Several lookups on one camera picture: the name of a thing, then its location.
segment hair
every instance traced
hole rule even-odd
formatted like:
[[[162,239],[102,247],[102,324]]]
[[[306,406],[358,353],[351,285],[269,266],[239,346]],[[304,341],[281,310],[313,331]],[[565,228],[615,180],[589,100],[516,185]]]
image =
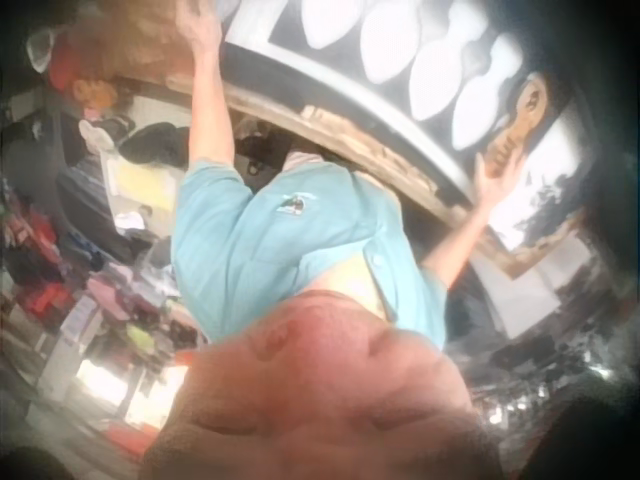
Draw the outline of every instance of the hair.
[[[437,480],[498,480],[505,478],[498,445],[478,425],[439,452],[426,453],[402,467],[409,478]]]

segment fingers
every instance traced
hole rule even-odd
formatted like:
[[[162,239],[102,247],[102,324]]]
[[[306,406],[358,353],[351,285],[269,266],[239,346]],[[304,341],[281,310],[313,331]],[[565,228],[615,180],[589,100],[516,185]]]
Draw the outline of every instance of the fingers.
[[[480,187],[487,177],[487,172],[485,171],[484,159],[482,155],[476,153],[476,170],[475,170],[475,180],[476,187]]]
[[[176,23],[178,25],[184,25],[187,19],[189,0],[176,0]]]
[[[509,158],[509,162],[504,169],[504,177],[509,178],[517,173],[517,170],[521,168],[521,165],[523,165],[522,157],[522,147],[519,147],[513,151],[511,157]]]
[[[198,9],[200,11],[200,16],[212,16],[215,12],[215,4],[216,0],[198,0]]]

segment light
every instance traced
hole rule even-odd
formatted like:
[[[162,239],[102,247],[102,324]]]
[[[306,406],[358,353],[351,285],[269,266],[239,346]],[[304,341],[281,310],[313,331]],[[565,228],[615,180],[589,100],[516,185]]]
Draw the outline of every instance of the light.
[[[489,132],[500,107],[500,86],[520,70],[523,59],[522,49],[512,35],[503,33],[495,40],[489,70],[471,79],[456,102],[451,131],[453,148],[464,150]]]
[[[600,375],[603,380],[609,380],[611,378],[611,376],[613,375],[613,371],[609,370],[608,368],[599,367],[597,365],[592,365],[592,366],[589,367],[589,369],[592,372],[595,372],[598,375]]]
[[[321,50],[356,26],[364,0],[303,0],[302,26],[311,48]]]
[[[489,26],[479,5],[468,2],[454,2],[449,19],[445,38],[427,42],[411,69],[409,99],[418,121],[440,113],[454,99],[462,82],[462,49],[478,40]]]
[[[148,397],[137,392],[127,412],[127,423],[138,426],[147,424],[162,429],[188,370],[186,366],[168,367],[163,372],[164,384],[155,382]]]
[[[360,31],[360,53],[370,82],[391,80],[413,60],[420,46],[420,22],[414,2],[375,4]]]
[[[82,362],[77,378],[93,395],[112,405],[120,405],[127,394],[127,382],[105,368],[96,367],[90,360]]]
[[[496,408],[496,411],[489,417],[489,423],[498,425],[502,423],[502,408]]]

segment paper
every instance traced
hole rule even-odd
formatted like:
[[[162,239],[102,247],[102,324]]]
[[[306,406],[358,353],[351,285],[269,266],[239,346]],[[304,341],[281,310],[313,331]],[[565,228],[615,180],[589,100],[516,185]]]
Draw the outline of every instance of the paper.
[[[522,335],[561,305],[556,293],[535,269],[512,280],[481,254],[474,254],[471,264],[510,339]]]
[[[80,346],[65,335],[58,337],[38,380],[38,390],[42,396],[54,402],[63,402],[81,362]]]
[[[515,190],[491,213],[489,225],[508,250],[522,245],[537,216],[562,208],[563,197],[573,194],[574,176],[587,157],[584,138],[577,104],[572,102],[527,157]]]
[[[554,290],[558,290],[573,280],[578,270],[589,263],[591,258],[591,252],[574,232],[535,268]]]
[[[98,304],[88,295],[84,295],[65,318],[60,327],[62,334],[73,342],[79,342],[97,308]]]
[[[177,185],[166,169],[109,158],[107,170],[111,195],[125,197],[154,209],[173,211]]]
[[[120,213],[114,218],[116,229],[120,235],[127,230],[144,230],[144,218],[138,212]]]

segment man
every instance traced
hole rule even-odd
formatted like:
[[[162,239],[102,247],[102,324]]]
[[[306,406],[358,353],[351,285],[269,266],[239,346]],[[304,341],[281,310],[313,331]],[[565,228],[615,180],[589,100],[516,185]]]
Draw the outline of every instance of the man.
[[[495,478],[464,381],[441,353],[446,291],[522,161],[416,264],[393,196],[294,152],[256,195],[234,170],[208,0],[178,1],[195,58],[190,172],[173,238],[181,291],[213,345],[145,459],[146,478]]]

